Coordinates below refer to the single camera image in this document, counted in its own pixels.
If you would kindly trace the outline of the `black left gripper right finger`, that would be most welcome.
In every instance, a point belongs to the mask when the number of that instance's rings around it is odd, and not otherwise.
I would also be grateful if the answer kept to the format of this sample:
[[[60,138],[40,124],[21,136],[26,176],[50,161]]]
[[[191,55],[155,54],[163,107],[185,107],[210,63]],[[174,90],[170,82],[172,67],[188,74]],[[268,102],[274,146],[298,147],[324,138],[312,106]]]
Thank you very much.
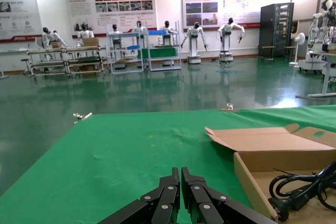
[[[181,168],[181,190],[192,223],[274,223],[241,202],[209,187],[204,177],[190,174],[187,167]]]

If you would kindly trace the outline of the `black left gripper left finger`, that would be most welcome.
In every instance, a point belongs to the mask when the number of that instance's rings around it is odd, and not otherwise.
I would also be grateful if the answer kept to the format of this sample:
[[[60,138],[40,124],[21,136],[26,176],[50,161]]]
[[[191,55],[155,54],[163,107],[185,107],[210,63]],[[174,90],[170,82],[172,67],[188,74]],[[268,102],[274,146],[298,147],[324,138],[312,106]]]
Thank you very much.
[[[119,209],[100,223],[177,223],[180,210],[181,181],[177,167],[161,177],[156,189]]]

